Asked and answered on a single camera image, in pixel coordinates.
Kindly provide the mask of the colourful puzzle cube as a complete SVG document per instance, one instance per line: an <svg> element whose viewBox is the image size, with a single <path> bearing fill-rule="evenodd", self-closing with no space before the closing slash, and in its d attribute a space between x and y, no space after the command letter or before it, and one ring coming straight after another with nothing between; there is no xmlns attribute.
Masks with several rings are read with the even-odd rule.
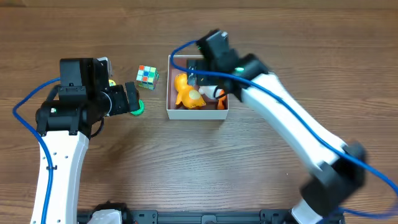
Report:
<svg viewBox="0 0 398 224"><path fill-rule="evenodd" d="M154 90L159 79L159 73L155 67L140 65L137 71L136 82L140 87Z"/></svg>

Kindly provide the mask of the white plush duck toy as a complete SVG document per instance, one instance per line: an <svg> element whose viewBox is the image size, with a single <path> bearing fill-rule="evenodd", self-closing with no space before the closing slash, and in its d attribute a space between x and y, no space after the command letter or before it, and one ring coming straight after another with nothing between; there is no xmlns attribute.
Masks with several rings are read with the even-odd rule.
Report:
<svg viewBox="0 0 398 224"><path fill-rule="evenodd" d="M226 103L225 100L227 98L227 94L223 89L215 85L208 85L208 86L200 86L198 92L201 95L205 95L207 98L217 101L217 109L218 110L225 110Z"/></svg>

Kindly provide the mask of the orange plastic duck toy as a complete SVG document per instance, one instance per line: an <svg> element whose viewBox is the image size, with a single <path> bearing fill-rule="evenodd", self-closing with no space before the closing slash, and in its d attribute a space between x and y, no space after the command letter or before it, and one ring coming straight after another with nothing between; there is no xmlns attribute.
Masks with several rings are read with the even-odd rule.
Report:
<svg viewBox="0 0 398 224"><path fill-rule="evenodd" d="M175 77L174 87L177 91L175 104L183 105L188 110L201 108L206 105L201 94L193 86L188 84L186 73L180 73Z"/></svg>

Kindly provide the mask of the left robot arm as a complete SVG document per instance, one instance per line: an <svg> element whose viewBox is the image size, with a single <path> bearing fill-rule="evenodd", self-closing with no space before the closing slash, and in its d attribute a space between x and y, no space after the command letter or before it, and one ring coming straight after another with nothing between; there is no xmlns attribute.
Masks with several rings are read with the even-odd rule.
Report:
<svg viewBox="0 0 398 224"><path fill-rule="evenodd" d="M35 114L41 160L31 223L77 223L92 126L140 109L134 83L111 86L112 74L106 57L60 60L60 79Z"/></svg>

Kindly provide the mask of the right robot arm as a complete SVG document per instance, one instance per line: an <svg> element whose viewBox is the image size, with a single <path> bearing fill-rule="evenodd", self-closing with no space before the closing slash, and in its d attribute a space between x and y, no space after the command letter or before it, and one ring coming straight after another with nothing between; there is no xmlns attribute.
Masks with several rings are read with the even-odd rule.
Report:
<svg viewBox="0 0 398 224"><path fill-rule="evenodd" d="M219 29L194 42L203 58L182 70L197 85L233 94L259 113L295 151L310 179L301 201L276 223L326 223L341 214L341 203L365 183L366 151L346 144L318 123L289 94L277 75L254 54L240 57Z"/></svg>

